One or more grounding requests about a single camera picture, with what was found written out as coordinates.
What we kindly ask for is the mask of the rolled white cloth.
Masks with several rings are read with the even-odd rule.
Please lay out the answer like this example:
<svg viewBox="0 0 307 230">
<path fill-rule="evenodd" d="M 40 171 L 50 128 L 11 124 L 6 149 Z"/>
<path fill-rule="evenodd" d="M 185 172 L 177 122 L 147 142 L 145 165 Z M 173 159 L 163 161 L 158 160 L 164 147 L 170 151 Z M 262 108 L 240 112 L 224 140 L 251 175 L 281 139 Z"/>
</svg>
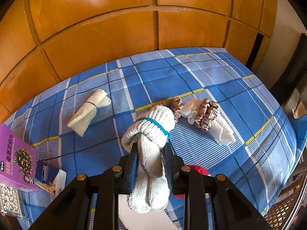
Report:
<svg viewBox="0 0 307 230">
<path fill-rule="evenodd" d="M 80 137 L 84 136 L 91 120 L 96 116 L 99 108 L 108 106 L 111 100 L 107 97 L 107 93 L 102 89 L 97 89 L 78 109 L 73 117 L 67 123 Z"/>
</svg>

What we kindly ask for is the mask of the blue tissue packet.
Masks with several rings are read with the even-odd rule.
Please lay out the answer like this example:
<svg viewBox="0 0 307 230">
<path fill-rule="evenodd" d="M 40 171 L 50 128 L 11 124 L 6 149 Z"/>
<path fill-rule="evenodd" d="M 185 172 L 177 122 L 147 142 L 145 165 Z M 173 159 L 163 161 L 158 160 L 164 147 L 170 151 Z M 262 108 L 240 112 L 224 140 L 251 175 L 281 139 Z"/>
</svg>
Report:
<svg viewBox="0 0 307 230">
<path fill-rule="evenodd" d="M 58 196 L 65 188 L 67 173 L 41 160 L 36 164 L 34 183 L 51 195 Z"/>
</svg>

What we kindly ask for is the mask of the white knitted glove bundle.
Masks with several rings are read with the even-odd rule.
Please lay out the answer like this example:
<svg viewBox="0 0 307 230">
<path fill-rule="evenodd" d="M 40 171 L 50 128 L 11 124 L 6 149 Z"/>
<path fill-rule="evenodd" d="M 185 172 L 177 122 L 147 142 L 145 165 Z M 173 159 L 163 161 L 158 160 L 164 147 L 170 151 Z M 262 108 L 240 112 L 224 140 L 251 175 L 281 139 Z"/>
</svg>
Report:
<svg viewBox="0 0 307 230">
<path fill-rule="evenodd" d="M 173 112 L 164 105 L 155 105 L 142 113 L 122 137 L 127 152 L 137 144 L 136 181 L 127 199 L 129 208 L 136 213 L 163 211 L 168 204 L 170 189 L 161 151 L 174 127 Z"/>
</svg>

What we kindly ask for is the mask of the blue plaid tablecloth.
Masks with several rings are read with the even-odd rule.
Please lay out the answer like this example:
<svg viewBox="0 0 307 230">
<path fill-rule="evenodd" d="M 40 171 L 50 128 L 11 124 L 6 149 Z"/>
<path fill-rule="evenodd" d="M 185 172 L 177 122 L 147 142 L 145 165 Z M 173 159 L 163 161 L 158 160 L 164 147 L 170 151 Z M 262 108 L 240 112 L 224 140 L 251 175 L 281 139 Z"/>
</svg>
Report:
<svg viewBox="0 0 307 230">
<path fill-rule="evenodd" d="M 67 123 L 97 89 L 111 103 L 98 109 L 80 137 Z M 94 176 L 116 165 L 126 154 L 121 139 L 128 127 L 172 97 L 216 101 L 236 140 L 219 145 L 208 132 L 180 118 L 171 131 L 174 153 L 212 176 L 225 174 L 266 213 L 301 149 L 265 85 L 223 48 L 173 48 L 108 62 L 38 94 L 5 123 L 35 148 L 38 159 L 63 169 L 70 182 L 80 173 Z"/>
</svg>

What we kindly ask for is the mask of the orange wooden wall cabinet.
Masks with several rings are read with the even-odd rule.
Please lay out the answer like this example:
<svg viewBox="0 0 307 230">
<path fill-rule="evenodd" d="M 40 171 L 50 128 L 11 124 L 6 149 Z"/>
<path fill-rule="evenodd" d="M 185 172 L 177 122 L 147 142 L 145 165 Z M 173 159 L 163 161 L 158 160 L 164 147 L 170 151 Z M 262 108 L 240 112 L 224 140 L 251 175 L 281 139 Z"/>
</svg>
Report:
<svg viewBox="0 0 307 230">
<path fill-rule="evenodd" d="M 46 89 L 100 64 L 177 47 L 264 58 L 277 0 L 8 0 L 1 4 L 1 121 Z"/>
</svg>

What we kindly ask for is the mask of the wicker chair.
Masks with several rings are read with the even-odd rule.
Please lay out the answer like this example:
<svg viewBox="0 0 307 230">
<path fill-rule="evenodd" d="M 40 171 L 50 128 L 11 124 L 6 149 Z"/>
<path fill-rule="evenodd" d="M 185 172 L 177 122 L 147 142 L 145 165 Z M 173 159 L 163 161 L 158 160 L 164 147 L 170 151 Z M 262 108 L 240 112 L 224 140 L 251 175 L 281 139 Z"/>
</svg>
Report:
<svg viewBox="0 0 307 230">
<path fill-rule="evenodd" d="M 279 198 L 286 197 L 271 206 L 264 218 L 271 229 L 289 229 L 297 215 L 306 193 L 306 170 L 296 180 L 281 190 Z"/>
</svg>

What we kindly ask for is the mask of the red soft object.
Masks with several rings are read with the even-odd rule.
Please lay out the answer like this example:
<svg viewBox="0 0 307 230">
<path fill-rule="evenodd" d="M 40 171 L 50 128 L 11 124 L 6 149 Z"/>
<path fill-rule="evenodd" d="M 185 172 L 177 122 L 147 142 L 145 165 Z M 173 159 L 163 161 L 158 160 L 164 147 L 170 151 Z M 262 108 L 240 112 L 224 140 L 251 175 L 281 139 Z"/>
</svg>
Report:
<svg viewBox="0 0 307 230">
<path fill-rule="evenodd" d="M 205 176 L 209 176 L 209 172 L 207 170 L 205 170 L 205 168 L 198 166 L 198 165 L 186 165 L 188 166 L 190 169 L 194 169 L 195 171 L 197 171 L 199 174 L 201 175 L 205 175 Z M 173 195 L 176 198 L 179 199 L 184 199 L 185 198 L 185 185 L 183 183 L 179 184 L 178 186 L 178 191 L 176 193 L 173 193 Z"/>
</svg>

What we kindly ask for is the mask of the brown satin scrunchie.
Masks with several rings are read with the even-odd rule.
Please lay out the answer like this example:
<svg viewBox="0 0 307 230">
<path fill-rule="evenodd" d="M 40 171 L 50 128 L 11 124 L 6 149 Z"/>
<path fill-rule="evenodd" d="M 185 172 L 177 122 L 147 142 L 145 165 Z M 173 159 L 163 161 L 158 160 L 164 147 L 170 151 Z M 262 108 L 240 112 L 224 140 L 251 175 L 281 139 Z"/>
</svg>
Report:
<svg viewBox="0 0 307 230">
<path fill-rule="evenodd" d="M 202 100 L 198 113 L 194 118 L 194 124 L 197 128 L 206 132 L 210 129 L 212 122 L 215 121 L 220 114 L 220 106 L 217 102 L 207 98 Z"/>
</svg>

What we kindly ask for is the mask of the purple cardboard box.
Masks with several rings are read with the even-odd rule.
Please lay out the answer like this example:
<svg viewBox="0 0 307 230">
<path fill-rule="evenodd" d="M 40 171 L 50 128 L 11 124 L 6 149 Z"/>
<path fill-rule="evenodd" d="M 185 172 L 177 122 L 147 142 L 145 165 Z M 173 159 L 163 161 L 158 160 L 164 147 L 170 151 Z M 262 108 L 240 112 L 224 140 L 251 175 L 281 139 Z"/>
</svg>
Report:
<svg viewBox="0 0 307 230">
<path fill-rule="evenodd" d="M 35 149 L 3 123 L 0 126 L 0 162 L 1 183 L 25 192 L 39 190 L 39 186 L 34 183 Z"/>
</svg>

